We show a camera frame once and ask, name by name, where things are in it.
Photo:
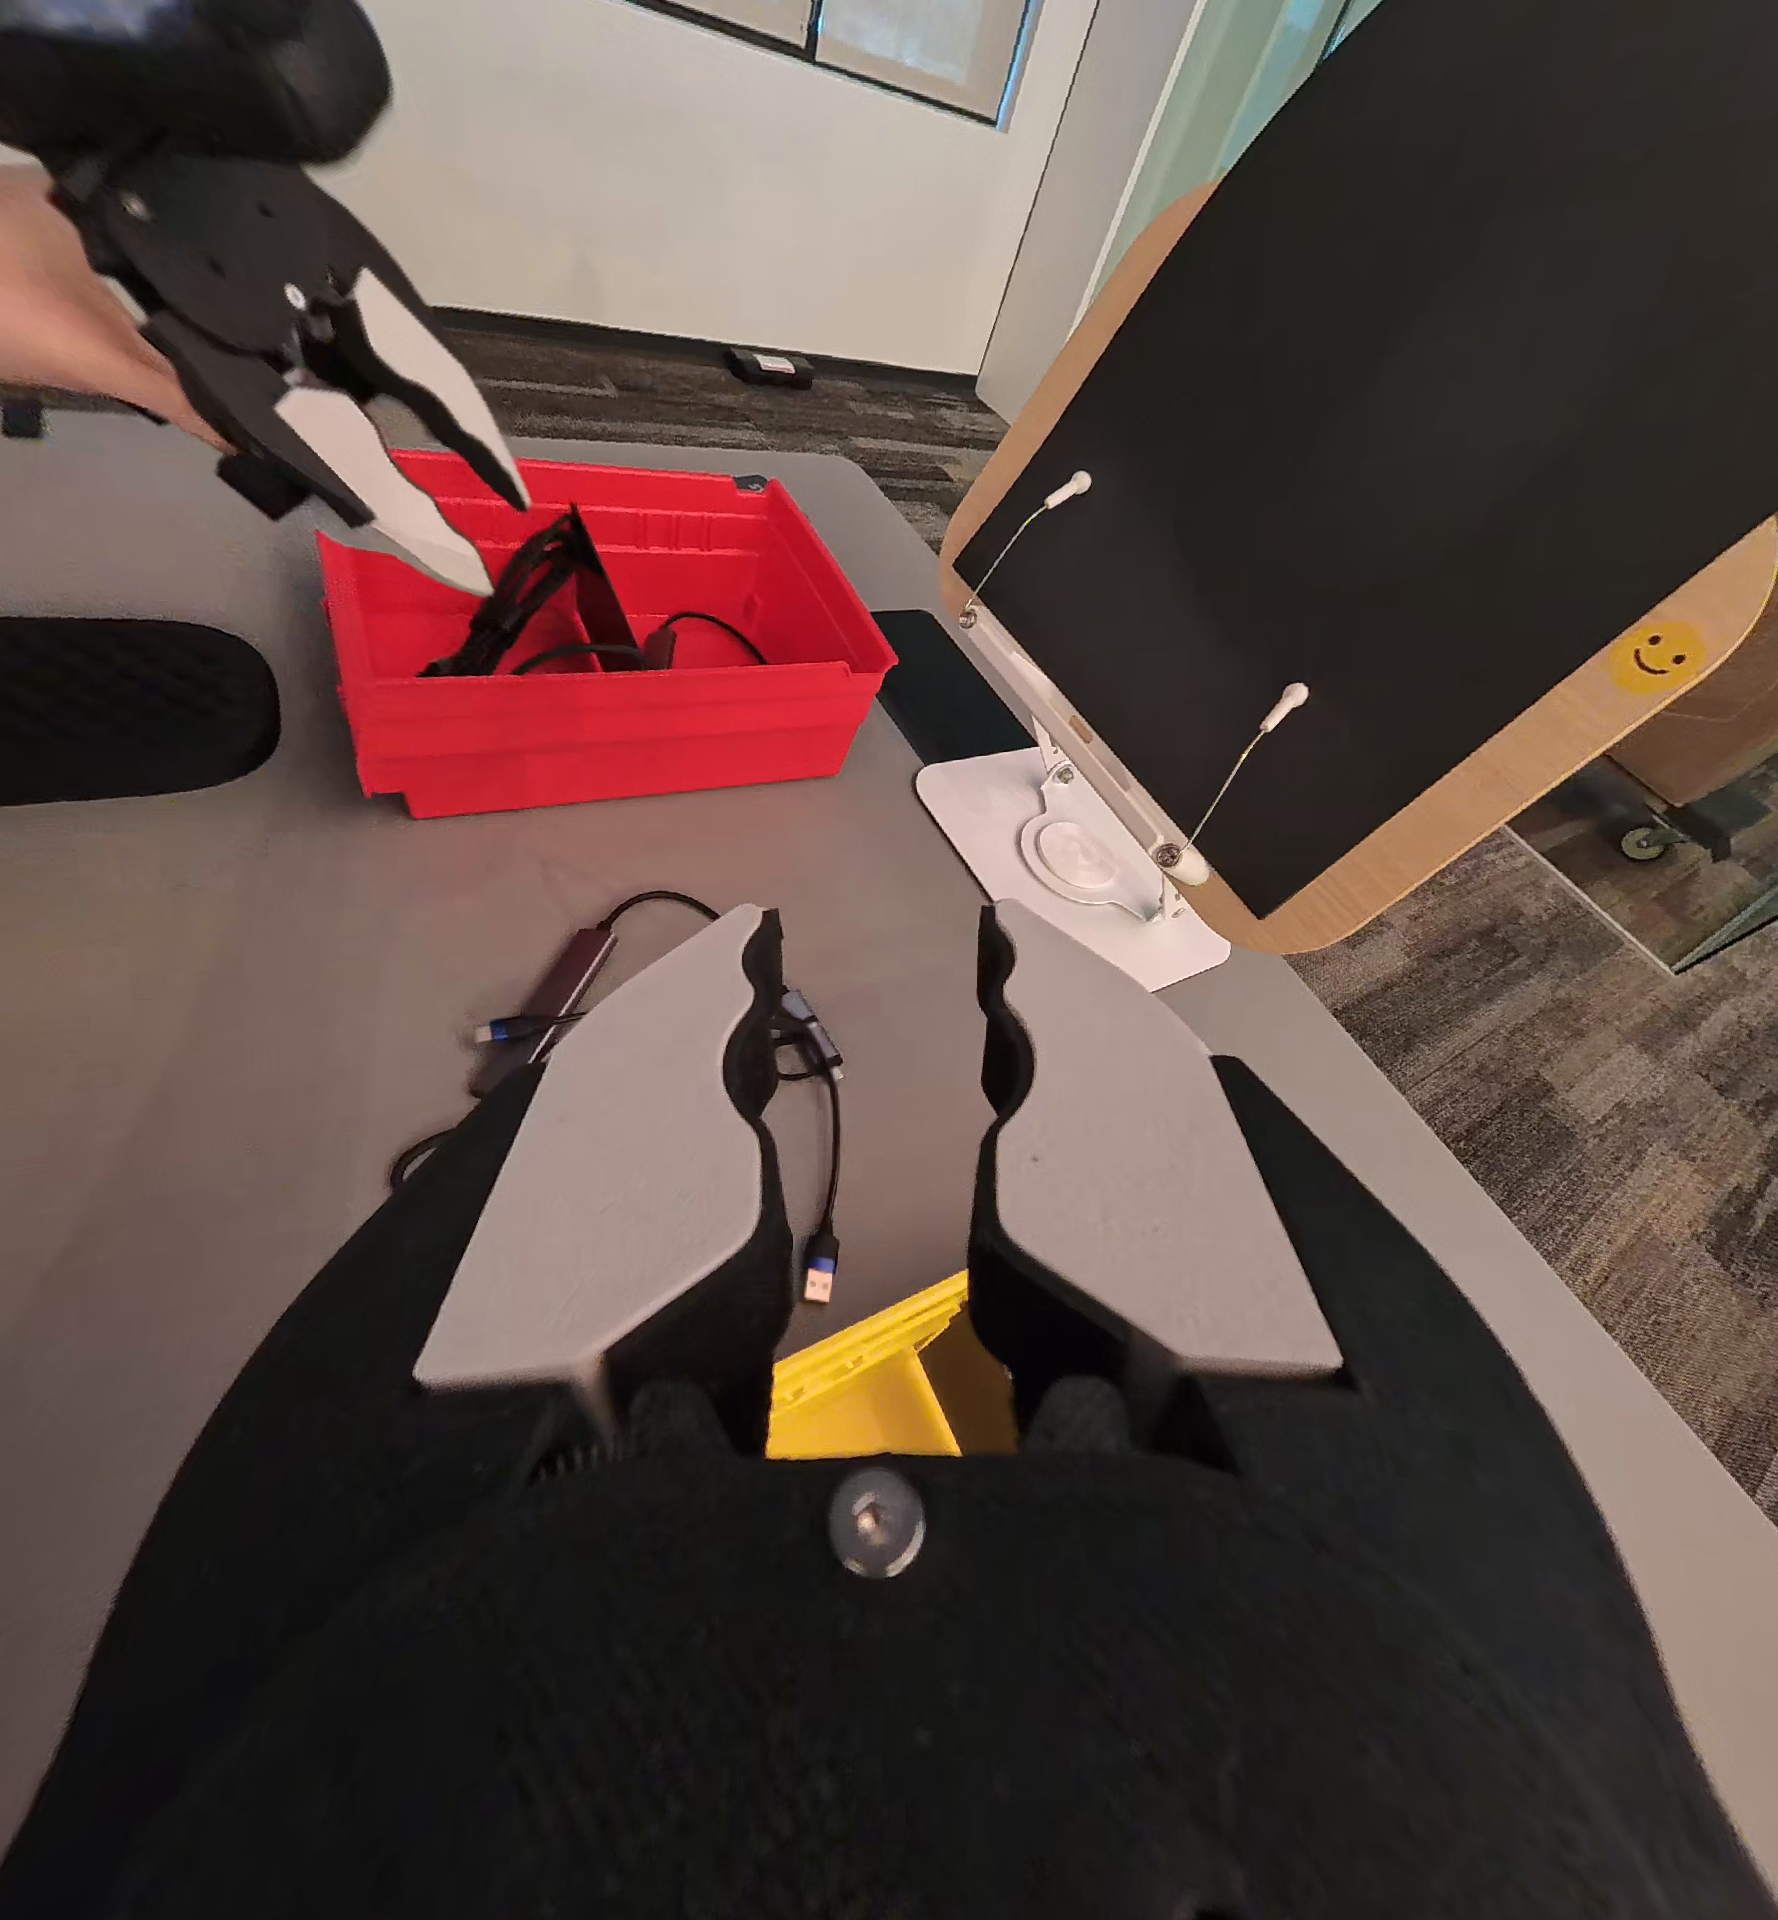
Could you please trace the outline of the window with white blind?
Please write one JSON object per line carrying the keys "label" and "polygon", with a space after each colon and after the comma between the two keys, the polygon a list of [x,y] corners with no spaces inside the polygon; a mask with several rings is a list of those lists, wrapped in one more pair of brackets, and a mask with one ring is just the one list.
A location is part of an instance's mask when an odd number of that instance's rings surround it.
{"label": "window with white blind", "polygon": [[640,2],[856,84],[1005,127],[1040,2]]}

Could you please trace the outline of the red plastic bin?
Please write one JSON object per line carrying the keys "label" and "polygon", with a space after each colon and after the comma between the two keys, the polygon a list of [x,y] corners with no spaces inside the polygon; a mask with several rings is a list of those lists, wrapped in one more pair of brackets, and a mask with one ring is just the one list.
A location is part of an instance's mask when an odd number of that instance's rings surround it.
{"label": "red plastic bin", "polygon": [[872,613],[773,474],[524,460],[514,512],[457,456],[399,451],[503,575],[578,505],[638,639],[681,612],[733,622],[770,666],[433,676],[475,600],[382,552],[319,538],[354,774],[418,819],[834,777],[895,665]]}

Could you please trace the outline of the yellow plastic bin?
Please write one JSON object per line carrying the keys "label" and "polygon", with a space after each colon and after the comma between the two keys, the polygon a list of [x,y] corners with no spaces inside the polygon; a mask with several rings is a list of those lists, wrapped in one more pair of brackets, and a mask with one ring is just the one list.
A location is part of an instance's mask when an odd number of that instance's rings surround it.
{"label": "yellow plastic bin", "polygon": [[773,1376],[766,1455],[1010,1455],[1012,1382],[973,1332],[959,1273],[832,1335]]}

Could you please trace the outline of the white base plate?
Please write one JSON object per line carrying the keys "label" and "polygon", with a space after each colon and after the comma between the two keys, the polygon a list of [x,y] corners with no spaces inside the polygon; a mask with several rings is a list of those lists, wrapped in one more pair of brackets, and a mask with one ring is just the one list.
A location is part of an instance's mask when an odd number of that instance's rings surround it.
{"label": "white base plate", "polygon": [[1231,960],[1046,732],[1022,750],[927,764],[915,795],[989,900],[1025,906],[1144,991]]}

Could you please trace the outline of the dark blue flat pad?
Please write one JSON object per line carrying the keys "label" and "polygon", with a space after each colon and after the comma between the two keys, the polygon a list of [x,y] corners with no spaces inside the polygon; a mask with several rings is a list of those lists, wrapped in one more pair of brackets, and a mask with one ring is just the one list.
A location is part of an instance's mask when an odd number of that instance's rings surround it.
{"label": "dark blue flat pad", "polygon": [[895,665],[878,705],[921,764],[1032,750],[1036,738],[929,612],[875,612]]}

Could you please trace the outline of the black oval pad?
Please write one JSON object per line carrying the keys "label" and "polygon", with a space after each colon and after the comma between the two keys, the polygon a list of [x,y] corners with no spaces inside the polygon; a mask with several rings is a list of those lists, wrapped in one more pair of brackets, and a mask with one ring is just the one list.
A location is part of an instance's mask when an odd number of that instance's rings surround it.
{"label": "black oval pad", "polygon": [[264,657],[215,627],[0,617],[0,807],[195,793],[280,740]]}

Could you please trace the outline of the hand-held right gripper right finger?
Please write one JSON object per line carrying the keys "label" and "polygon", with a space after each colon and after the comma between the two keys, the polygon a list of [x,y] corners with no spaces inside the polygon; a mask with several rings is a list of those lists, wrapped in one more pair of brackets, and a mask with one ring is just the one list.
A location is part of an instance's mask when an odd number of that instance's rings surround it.
{"label": "hand-held right gripper right finger", "polygon": [[1195,1380],[1336,1383],[1346,1360],[1210,1048],[1160,996],[1021,901],[980,919],[991,1124],[970,1309],[1021,1437],[1098,1380],[1132,1440]]}

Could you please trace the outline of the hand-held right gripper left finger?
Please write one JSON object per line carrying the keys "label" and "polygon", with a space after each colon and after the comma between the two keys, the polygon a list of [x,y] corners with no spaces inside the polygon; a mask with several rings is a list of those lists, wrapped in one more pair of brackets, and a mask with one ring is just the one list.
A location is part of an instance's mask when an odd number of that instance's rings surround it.
{"label": "hand-held right gripper left finger", "polygon": [[605,996],[542,1066],[415,1376],[565,1386],[616,1428],[651,1382],[763,1454],[793,1301],[776,1094],[780,916],[741,903]]}

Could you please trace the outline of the black wooden backdrop board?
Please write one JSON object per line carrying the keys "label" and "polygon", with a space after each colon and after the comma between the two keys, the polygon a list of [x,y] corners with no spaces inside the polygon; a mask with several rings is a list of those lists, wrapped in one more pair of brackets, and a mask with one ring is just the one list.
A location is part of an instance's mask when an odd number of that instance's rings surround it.
{"label": "black wooden backdrop board", "polygon": [[1676,699],[1616,638],[1767,607],[1778,5],[1383,5],[1094,298],[953,617],[1078,467],[964,645],[1212,932],[1332,948]]}

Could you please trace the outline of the metal rod with white cap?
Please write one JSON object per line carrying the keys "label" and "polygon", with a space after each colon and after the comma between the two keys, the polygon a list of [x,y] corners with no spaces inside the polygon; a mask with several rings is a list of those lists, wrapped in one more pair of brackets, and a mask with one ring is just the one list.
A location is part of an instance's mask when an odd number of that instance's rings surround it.
{"label": "metal rod with white cap", "polygon": [[967,598],[965,609],[964,609],[961,613],[956,613],[956,626],[959,626],[961,629],[973,629],[973,626],[978,626],[980,612],[982,612],[983,589],[989,587],[989,582],[991,582],[993,576],[998,575],[998,568],[1010,558],[1010,553],[1012,553],[1015,548],[1021,544],[1021,540],[1022,540],[1040,519],[1046,519],[1047,514],[1053,514],[1053,512],[1061,511],[1061,508],[1068,507],[1072,500],[1078,500],[1078,499],[1085,497],[1089,493],[1092,493],[1092,489],[1094,489],[1094,476],[1092,476],[1085,467],[1078,467],[1075,472],[1072,472],[1072,476],[1069,476],[1068,481],[1064,481],[1064,483],[1061,483],[1060,489],[1055,489],[1053,493],[1047,493],[1046,499],[1040,500],[1040,505],[1034,507],[1027,517],[1021,519],[1021,525],[1016,526],[1016,532],[1009,538],[1009,541],[1005,541],[1005,545],[998,550],[996,558],[985,565],[985,571],[982,572],[982,576],[975,581],[975,585],[973,585],[973,589],[972,589],[972,592],[970,592],[970,598]]}
{"label": "metal rod with white cap", "polygon": [[1237,784],[1237,777],[1243,772],[1243,769],[1246,769],[1246,764],[1250,763],[1250,759],[1261,750],[1263,743],[1265,743],[1272,732],[1278,732],[1278,730],[1285,726],[1285,721],[1287,721],[1297,710],[1305,707],[1307,704],[1310,704],[1310,684],[1305,684],[1305,682],[1291,682],[1291,684],[1287,684],[1287,686],[1283,689],[1283,693],[1278,694],[1278,699],[1275,702],[1275,705],[1265,714],[1263,721],[1259,721],[1259,726],[1255,726],[1252,738],[1250,738],[1247,744],[1240,750],[1240,754],[1237,754],[1237,759],[1234,760],[1231,769],[1227,770],[1227,774],[1224,777],[1224,782],[1217,785],[1210,803],[1205,807],[1205,812],[1202,812],[1201,817],[1197,819],[1195,828],[1190,830],[1188,843],[1187,843],[1190,848],[1195,848],[1195,847],[1199,845],[1199,841],[1201,841],[1205,828],[1210,826],[1210,823],[1212,823],[1217,809],[1220,809],[1222,803],[1227,799],[1227,795],[1231,793],[1234,785]]}

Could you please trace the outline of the yellow smiley sticker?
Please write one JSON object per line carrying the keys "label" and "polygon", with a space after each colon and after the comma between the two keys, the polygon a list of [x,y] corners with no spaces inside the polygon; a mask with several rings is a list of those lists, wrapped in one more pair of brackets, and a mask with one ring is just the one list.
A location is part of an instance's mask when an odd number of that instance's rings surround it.
{"label": "yellow smiley sticker", "polygon": [[1610,675],[1645,702],[1670,702],[1692,686],[1709,665],[1702,629],[1684,619],[1656,619],[1625,631],[1608,648]]}

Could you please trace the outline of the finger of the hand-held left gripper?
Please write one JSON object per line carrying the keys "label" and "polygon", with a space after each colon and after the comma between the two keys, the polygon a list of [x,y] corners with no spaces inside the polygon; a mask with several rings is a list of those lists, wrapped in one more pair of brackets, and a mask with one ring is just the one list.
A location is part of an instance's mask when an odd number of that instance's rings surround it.
{"label": "finger of the hand-held left gripper", "polygon": [[331,306],[331,382],[370,406],[394,400],[510,508],[532,497],[474,377],[420,306],[376,267]]}
{"label": "finger of the hand-held left gripper", "polygon": [[296,385],[278,400],[277,418],[356,497],[378,540],[448,589],[492,592],[475,548],[401,474],[354,397]]}

